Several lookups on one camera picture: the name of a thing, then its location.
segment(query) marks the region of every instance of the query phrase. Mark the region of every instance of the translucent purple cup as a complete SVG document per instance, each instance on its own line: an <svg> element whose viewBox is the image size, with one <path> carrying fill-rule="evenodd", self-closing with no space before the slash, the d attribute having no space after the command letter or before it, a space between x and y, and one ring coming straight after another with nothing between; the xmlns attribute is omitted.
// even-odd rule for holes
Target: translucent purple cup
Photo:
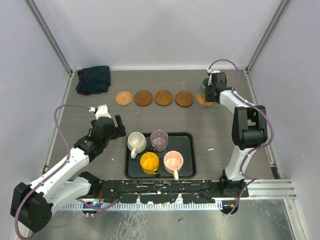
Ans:
<svg viewBox="0 0 320 240"><path fill-rule="evenodd" d="M164 130L155 130L151 133L150 141L152 148L156 152L163 152L168 147L169 136Z"/></svg>

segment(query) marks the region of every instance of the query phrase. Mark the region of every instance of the cream mug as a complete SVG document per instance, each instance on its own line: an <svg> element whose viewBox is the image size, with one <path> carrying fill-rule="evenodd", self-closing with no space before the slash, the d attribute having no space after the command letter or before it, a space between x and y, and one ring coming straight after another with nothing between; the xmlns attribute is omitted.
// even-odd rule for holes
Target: cream mug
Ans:
<svg viewBox="0 0 320 240"><path fill-rule="evenodd" d="M135 159L137 154L142 153L146 149L147 140L141 132L133 132L128 137L127 145L131 151L131 158Z"/></svg>

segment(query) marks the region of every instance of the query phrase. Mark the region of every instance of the towel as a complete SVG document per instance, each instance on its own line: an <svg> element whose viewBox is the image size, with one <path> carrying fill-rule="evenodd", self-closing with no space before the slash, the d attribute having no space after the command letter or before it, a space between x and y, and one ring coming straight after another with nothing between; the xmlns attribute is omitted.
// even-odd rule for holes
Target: towel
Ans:
<svg viewBox="0 0 320 240"><path fill-rule="evenodd" d="M109 66L93 66L78 71L79 83L76 86L78 94L91 95L108 92L111 85Z"/></svg>

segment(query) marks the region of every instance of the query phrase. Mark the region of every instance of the yellow mug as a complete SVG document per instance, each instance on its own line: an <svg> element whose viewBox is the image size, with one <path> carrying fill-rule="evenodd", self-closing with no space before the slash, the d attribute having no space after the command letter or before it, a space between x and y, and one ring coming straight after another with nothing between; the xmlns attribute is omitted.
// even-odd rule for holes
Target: yellow mug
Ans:
<svg viewBox="0 0 320 240"><path fill-rule="evenodd" d="M154 152L146 152L140 159L140 166L145 174L155 175L160 177L158 172L159 169L159 158Z"/></svg>

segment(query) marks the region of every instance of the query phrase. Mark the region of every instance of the pink mug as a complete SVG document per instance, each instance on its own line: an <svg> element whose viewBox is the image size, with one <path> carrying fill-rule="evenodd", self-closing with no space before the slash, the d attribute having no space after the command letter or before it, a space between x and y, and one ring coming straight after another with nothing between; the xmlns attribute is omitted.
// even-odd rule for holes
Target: pink mug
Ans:
<svg viewBox="0 0 320 240"><path fill-rule="evenodd" d="M178 172L181 170L182 165L184 164L184 158L177 151L169 151L163 158L164 169L173 174L174 180L179 179Z"/></svg>

